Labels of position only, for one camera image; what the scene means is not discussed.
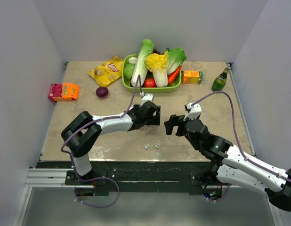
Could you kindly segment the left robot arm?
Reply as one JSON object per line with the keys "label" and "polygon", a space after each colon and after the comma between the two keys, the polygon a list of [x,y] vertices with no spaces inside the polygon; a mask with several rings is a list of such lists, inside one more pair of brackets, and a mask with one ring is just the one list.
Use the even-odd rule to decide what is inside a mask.
{"label": "left robot arm", "polygon": [[161,107],[152,101],[141,105],[133,105],[124,113],[110,116],[92,116],[89,112],[81,112],[61,133],[64,147],[70,149],[71,160],[76,169],[76,180],[82,185],[92,181],[92,166],[88,152],[100,135],[133,131],[143,126],[160,125]]}

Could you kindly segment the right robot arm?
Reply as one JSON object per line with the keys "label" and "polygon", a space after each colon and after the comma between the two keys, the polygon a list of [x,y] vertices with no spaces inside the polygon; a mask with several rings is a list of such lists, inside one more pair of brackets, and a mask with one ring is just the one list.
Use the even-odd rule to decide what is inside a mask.
{"label": "right robot arm", "polygon": [[277,208],[291,212],[291,168],[280,169],[249,155],[238,146],[213,135],[201,120],[184,120],[171,115],[164,122],[166,134],[177,127],[176,136],[184,136],[192,147],[210,160],[209,168],[198,178],[206,184],[232,184],[256,191]]}

